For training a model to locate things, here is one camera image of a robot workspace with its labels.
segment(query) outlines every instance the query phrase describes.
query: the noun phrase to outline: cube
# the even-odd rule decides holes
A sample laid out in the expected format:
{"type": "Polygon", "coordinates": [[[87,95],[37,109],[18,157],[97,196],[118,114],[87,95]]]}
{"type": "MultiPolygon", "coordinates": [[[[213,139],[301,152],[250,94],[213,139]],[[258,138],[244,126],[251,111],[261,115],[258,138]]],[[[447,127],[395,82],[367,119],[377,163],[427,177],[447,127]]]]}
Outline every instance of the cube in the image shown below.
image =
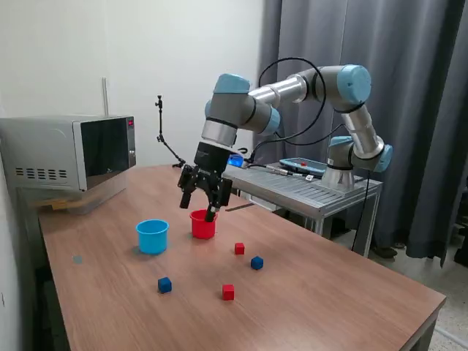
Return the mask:
{"type": "Polygon", "coordinates": [[[235,254],[244,254],[246,247],[243,243],[235,243],[234,245],[234,253],[235,254]]]}
{"type": "Polygon", "coordinates": [[[222,286],[222,299],[224,301],[234,300],[234,285],[225,284],[222,286]]]}
{"type": "Polygon", "coordinates": [[[263,258],[261,258],[260,256],[255,256],[250,261],[250,266],[256,270],[261,269],[263,267],[263,258]]]}
{"type": "Polygon", "coordinates": [[[158,279],[158,289],[161,294],[170,292],[173,289],[173,284],[167,277],[158,279]]]}

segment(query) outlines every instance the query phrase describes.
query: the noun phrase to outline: silver metal tube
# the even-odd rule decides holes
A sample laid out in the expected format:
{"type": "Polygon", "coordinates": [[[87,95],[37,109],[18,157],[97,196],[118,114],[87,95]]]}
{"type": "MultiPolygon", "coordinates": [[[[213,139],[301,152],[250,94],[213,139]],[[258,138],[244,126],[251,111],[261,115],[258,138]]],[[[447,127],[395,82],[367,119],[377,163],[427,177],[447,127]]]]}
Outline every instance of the silver metal tube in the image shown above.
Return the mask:
{"type": "Polygon", "coordinates": [[[104,100],[104,116],[109,116],[109,99],[107,97],[107,78],[102,77],[102,99],[104,100]]]}
{"type": "Polygon", "coordinates": [[[234,127],[207,120],[203,125],[202,139],[231,147],[234,145],[236,133],[237,129],[234,127]]]}
{"type": "Polygon", "coordinates": [[[265,104],[278,107],[283,102],[301,102],[307,95],[306,81],[300,75],[262,86],[249,92],[251,97],[265,104]]]}
{"type": "Polygon", "coordinates": [[[372,118],[365,105],[351,113],[341,115],[344,125],[354,141],[354,153],[360,159],[371,159],[378,155],[385,144],[372,126],[372,118]]]}

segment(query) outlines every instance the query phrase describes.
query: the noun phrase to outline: floor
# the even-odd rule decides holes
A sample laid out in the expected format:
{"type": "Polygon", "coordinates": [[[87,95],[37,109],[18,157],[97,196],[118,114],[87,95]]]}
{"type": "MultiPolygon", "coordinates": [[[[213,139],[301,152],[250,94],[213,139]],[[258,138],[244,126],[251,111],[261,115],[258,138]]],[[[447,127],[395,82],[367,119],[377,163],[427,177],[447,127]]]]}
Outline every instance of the floor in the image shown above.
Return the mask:
{"type": "MultiPolygon", "coordinates": [[[[354,231],[351,231],[335,238],[334,241],[351,247],[353,238],[354,231]]],[[[372,252],[369,258],[447,296],[447,301],[439,313],[437,325],[468,341],[468,268],[453,261],[453,256],[461,246],[462,240],[461,236],[453,236],[443,268],[440,268],[439,258],[433,260],[410,258],[405,255],[404,249],[397,249],[399,253],[394,260],[383,260],[372,252]]],[[[431,351],[465,350],[436,331],[429,349],[431,351]]]]}

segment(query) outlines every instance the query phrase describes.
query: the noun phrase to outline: microwave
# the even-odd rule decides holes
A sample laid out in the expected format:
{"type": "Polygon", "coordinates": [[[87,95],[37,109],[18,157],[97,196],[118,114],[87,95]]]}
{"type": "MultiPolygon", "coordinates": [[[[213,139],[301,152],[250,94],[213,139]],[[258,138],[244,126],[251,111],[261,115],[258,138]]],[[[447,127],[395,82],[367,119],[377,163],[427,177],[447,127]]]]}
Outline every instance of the microwave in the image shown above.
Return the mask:
{"type": "Polygon", "coordinates": [[[16,187],[86,191],[136,164],[131,116],[0,118],[5,173],[16,187]]]}

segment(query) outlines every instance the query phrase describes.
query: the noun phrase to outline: red cube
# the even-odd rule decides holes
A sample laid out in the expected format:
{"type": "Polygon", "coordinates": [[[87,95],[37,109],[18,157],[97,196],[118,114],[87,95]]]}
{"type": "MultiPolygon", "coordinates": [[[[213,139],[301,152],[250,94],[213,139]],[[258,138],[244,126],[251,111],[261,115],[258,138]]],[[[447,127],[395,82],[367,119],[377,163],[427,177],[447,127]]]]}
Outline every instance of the red cube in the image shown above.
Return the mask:
{"type": "Polygon", "coordinates": [[[222,286],[222,299],[225,301],[234,300],[234,285],[225,284],[222,286]]]}
{"type": "Polygon", "coordinates": [[[235,243],[234,245],[234,253],[235,254],[244,254],[246,247],[243,243],[235,243]]]}

